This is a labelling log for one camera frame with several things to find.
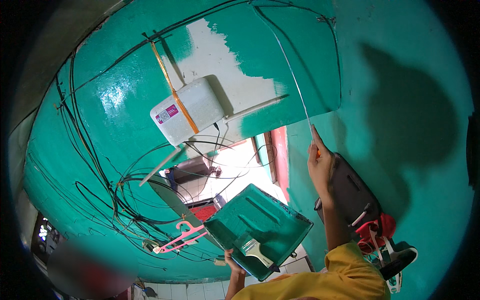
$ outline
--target orange tape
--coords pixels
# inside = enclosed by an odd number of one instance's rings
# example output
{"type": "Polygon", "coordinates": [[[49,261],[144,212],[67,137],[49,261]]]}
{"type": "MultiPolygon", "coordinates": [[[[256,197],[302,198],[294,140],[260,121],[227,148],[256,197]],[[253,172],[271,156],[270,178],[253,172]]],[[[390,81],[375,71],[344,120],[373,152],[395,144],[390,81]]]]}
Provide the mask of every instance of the orange tape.
{"type": "Polygon", "coordinates": [[[190,114],[187,112],[187,109],[185,108],[183,103],[180,101],[180,98],[177,95],[177,91],[175,91],[175,89],[173,88],[172,82],[170,81],[170,78],[168,77],[168,74],[167,74],[167,69],[165,69],[165,66],[163,65],[163,62],[160,59],[160,55],[158,54],[158,52],[156,50],[155,43],[150,42],[150,45],[152,46],[153,53],[155,54],[156,60],[158,61],[158,64],[160,65],[160,68],[162,68],[163,75],[165,76],[165,79],[167,80],[168,85],[170,86],[170,89],[172,90],[173,98],[177,102],[177,105],[179,106],[182,113],[187,118],[187,121],[190,124],[190,127],[193,129],[193,132],[195,134],[197,134],[199,132],[198,128],[197,128],[197,125],[195,125],[195,122],[193,122],[192,118],[190,117],[190,114]]]}

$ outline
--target pink wall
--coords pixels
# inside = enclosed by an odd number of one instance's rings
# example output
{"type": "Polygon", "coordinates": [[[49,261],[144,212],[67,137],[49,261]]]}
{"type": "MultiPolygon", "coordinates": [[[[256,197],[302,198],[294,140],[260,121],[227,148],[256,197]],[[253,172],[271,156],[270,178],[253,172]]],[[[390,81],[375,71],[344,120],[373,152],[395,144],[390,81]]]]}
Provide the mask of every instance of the pink wall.
{"type": "Polygon", "coordinates": [[[286,141],[286,127],[280,127],[272,130],[272,143],[277,149],[277,156],[275,157],[276,179],[280,188],[289,201],[287,187],[288,187],[288,153],[286,141]]]}

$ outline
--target purple sticker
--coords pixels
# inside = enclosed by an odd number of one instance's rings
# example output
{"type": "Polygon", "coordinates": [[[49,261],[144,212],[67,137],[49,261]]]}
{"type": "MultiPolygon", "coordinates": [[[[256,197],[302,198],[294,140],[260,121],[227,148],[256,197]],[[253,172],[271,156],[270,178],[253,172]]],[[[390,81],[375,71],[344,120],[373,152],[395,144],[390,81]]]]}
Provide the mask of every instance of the purple sticker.
{"type": "Polygon", "coordinates": [[[173,117],[178,113],[178,109],[175,107],[175,105],[170,106],[169,108],[166,109],[167,113],[169,116],[173,117]]]}
{"type": "Polygon", "coordinates": [[[178,109],[175,105],[172,105],[159,113],[155,119],[158,121],[159,124],[163,124],[166,120],[170,119],[171,117],[175,116],[178,113],[178,109]]]}

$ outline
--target red cloth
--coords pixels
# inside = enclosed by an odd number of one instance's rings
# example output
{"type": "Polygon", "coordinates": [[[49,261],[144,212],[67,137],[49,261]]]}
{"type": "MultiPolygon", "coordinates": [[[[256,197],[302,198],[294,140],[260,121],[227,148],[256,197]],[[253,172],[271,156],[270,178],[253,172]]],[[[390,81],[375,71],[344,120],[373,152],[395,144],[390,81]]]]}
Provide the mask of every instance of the red cloth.
{"type": "Polygon", "coordinates": [[[195,214],[197,219],[205,221],[216,213],[216,208],[214,205],[208,205],[202,208],[191,208],[190,211],[195,214]]]}
{"type": "Polygon", "coordinates": [[[372,237],[370,235],[369,229],[377,232],[375,240],[378,247],[385,245],[385,241],[381,237],[391,239],[393,234],[395,233],[396,222],[392,216],[381,213],[379,220],[367,222],[355,231],[361,237],[361,240],[358,242],[358,246],[364,254],[372,253],[375,250],[375,246],[372,243],[372,237]]]}

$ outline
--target paint brush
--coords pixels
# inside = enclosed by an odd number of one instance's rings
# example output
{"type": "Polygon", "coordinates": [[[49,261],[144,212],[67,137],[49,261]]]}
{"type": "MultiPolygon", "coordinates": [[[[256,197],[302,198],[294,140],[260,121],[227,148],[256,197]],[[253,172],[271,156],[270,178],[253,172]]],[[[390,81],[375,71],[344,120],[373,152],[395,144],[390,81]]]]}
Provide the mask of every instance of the paint brush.
{"type": "Polygon", "coordinates": [[[280,272],[280,269],[270,259],[260,252],[261,244],[251,236],[247,235],[247,242],[240,247],[240,251],[245,256],[254,256],[258,258],[270,271],[280,272]]]}

